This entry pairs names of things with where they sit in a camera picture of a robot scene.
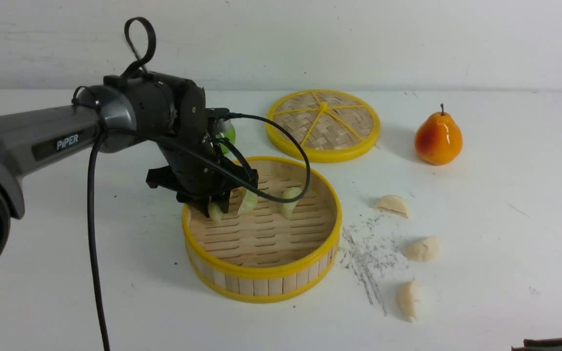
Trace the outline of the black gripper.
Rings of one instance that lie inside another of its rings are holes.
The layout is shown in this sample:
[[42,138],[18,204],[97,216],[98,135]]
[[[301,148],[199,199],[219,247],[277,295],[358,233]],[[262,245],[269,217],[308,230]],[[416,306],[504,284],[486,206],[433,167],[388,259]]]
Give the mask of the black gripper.
[[194,208],[206,218],[210,217],[210,200],[227,214],[232,191],[241,187],[239,180],[250,186],[256,186],[259,180],[258,172],[241,154],[234,164],[222,152],[219,132],[231,125],[229,116],[227,108],[207,108],[180,117],[178,127],[167,139],[193,155],[161,147],[168,165],[150,169],[146,184],[153,189],[162,187],[176,192],[178,202],[194,203]]

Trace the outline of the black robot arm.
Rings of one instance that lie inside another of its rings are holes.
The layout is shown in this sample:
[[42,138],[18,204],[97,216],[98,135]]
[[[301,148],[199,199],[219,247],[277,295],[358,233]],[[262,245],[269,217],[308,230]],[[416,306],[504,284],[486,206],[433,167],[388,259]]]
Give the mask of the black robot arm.
[[22,179],[92,147],[104,132],[100,152],[107,154],[157,138],[167,166],[150,169],[147,186],[174,191],[178,202],[205,215],[210,203],[227,213],[230,193],[256,186],[259,175],[214,145],[228,109],[205,103],[204,89],[188,78],[138,71],[78,88],[67,106],[0,116],[0,256],[11,219],[25,213]]

